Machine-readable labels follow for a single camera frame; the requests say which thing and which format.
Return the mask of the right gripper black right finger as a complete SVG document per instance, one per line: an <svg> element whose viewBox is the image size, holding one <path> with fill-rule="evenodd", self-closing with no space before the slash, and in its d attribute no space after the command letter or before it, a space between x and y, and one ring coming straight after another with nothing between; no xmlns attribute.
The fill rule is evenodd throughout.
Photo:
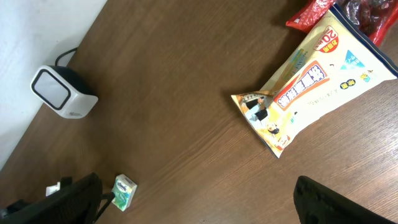
<svg viewBox="0 0 398 224"><path fill-rule="evenodd" d="M394 224L304 175L295 184L294 205L301 224Z"/></svg>

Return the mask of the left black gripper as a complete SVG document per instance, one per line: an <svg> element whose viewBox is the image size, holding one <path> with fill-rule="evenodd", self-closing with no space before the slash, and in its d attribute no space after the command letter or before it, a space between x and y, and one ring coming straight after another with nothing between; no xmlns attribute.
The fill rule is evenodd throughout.
<svg viewBox="0 0 398 224"><path fill-rule="evenodd" d="M74 183L74 181L72 181L71 177L62 178L61 181L58 182L56 185L52 185L52 186L49 186L46 188L46 197L48 197L49 195L52 195L53 193L59 191L61 188L66 187L72 183ZM103 212L107 209L107 207L111 204L113 198L114 198L114 194L112 192L106 193L106 194L102 193L97 220L103 214ZM8 214L16 212L16 211L20 210L21 208L23 208L27 205L30 205L30 204L32 204L32 203L27 203L23 200L18 200L16 202L14 202L13 204L11 204L1 210L1 218L5 217ZM79 223L62 223L62 224L79 224Z"/></svg>

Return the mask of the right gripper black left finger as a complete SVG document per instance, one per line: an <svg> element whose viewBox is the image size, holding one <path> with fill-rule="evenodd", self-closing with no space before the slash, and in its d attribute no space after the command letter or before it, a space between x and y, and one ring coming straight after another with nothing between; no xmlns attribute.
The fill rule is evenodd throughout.
<svg viewBox="0 0 398 224"><path fill-rule="evenodd" d="M3 224L92 224L98 218L103 186L92 173L45 199L1 218Z"/></svg>

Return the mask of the small green tissue pack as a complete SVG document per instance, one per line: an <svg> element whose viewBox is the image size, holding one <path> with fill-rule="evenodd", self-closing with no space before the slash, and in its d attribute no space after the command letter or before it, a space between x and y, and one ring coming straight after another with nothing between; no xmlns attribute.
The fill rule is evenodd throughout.
<svg viewBox="0 0 398 224"><path fill-rule="evenodd" d="M130 178L124 174L118 175L112 189L114 194L112 203L122 212L125 211L130 206L136 189L137 184Z"/></svg>

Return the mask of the beige wet wipes pack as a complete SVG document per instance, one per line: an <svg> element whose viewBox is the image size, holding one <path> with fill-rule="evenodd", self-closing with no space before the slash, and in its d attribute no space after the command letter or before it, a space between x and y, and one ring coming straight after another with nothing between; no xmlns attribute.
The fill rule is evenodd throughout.
<svg viewBox="0 0 398 224"><path fill-rule="evenodd" d="M397 78L397 66L332 5L259 90L231 98L276 157L323 115Z"/></svg>

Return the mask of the red snack bag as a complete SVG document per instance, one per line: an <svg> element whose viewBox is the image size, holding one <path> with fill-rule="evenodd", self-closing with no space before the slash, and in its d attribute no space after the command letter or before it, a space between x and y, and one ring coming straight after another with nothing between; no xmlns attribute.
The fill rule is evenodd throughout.
<svg viewBox="0 0 398 224"><path fill-rule="evenodd" d="M397 20L397 0L309 0L285 24L309 32L332 5L339 5L344 15L376 46L380 46Z"/></svg>

